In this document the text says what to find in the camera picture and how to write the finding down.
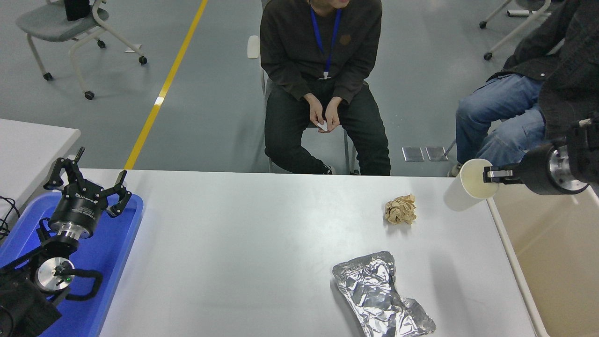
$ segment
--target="white paper cup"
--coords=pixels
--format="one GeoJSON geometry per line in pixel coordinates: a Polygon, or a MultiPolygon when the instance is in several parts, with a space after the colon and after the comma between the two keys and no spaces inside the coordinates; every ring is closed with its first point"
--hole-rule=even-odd
{"type": "Polygon", "coordinates": [[[475,158],[462,165],[458,176],[454,178],[443,200],[452,210],[466,210],[475,204],[491,198],[499,189],[498,183],[485,183],[483,172],[486,166],[493,166],[486,159],[475,158]]]}

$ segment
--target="blue tray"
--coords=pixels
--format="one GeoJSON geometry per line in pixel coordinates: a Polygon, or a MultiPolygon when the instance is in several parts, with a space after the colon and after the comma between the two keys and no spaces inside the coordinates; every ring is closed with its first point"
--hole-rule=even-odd
{"type": "MultiPolygon", "coordinates": [[[[37,197],[29,204],[6,238],[6,242],[0,246],[0,267],[40,245],[35,230],[40,219],[50,218],[59,200],[60,193],[50,192],[37,197]]],[[[108,203],[114,204],[117,200],[116,195],[111,195],[108,203]]],[[[70,260],[75,268],[100,271],[104,276],[100,290],[96,297],[84,302],[63,300],[58,305],[62,318],[41,336],[97,337],[100,334],[137,228],[140,226],[142,210],[143,202],[134,194],[121,215],[110,218],[104,212],[93,236],[80,240],[79,249],[71,255],[70,260]]],[[[76,277],[71,283],[71,293],[87,294],[92,284],[92,279],[76,277]]]]}

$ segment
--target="hand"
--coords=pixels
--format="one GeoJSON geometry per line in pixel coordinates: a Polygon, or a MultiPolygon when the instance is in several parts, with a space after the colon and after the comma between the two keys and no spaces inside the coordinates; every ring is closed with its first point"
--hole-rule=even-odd
{"type": "Polygon", "coordinates": [[[310,122],[318,126],[318,124],[324,124],[325,120],[322,117],[322,104],[314,96],[314,94],[305,94],[304,99],[310,104],[310,122]]]}
{"type": "Polygon", "coordinates": [[[331,98],[331,101],[326,106],[326,111],[325,111],[326,130],[327,131],[325,131],[323,129],[318,129],[318,132],[330,133],[336,127],[339,126],[340,123],[339,123],[339,114],[337,112],[337,108],[340,103],[341,103],[341,97],[331,98]]]}

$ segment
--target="jeans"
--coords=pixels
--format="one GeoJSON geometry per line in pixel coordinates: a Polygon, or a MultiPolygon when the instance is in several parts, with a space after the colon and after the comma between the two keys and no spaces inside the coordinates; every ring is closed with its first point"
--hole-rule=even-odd
{"type": "MultiPolygon", "coordinates": [[[[334,79],[308,81],[312,93],[322,104],[323,112],[332,98],[334,85],[334,79]]],[[[356,146],[361,174],[389,176],[389,141],[379,107],[368,85],[362,87],[351,104],[341,103],[337,111],[341,126],[356,146]]],[[[328,168],[301,146],[302,134],[311,123],[309,115],[310,105],[306,100],[298,101],[283,87],[270,83],[264,125],[265,153],[277,166],[289,172],[323,174],[328,168]]]]}
{"type": "Polygon", "coordinates": [[[495,166],[518,163],[545,143],[538,104],[542,81],[511,74],[492,79],[460,100],[455,114],[458,162],[484,158],[495,166]],[[491,122],[507,119],[488,134],[491,122]]]}

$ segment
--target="sneaker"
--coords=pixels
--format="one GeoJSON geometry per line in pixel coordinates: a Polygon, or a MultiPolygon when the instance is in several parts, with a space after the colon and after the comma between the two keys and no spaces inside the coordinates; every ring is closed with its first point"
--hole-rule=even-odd
{"type": "Polygon", "coordinates": [[[449,178],[455,178],[458,176],[459,171],[462,169],[462,164],[457,163],[455,164],[451,170],[447,173],[447,176],[449,178]]]}
{"type": "Polygon", "coordinates": [[[337,172],[335,171],[335,168],[333,166],[325,164],[325,167],[326,167],[326,173],[324,173],[324,174],[337,174],[337,172]]]}

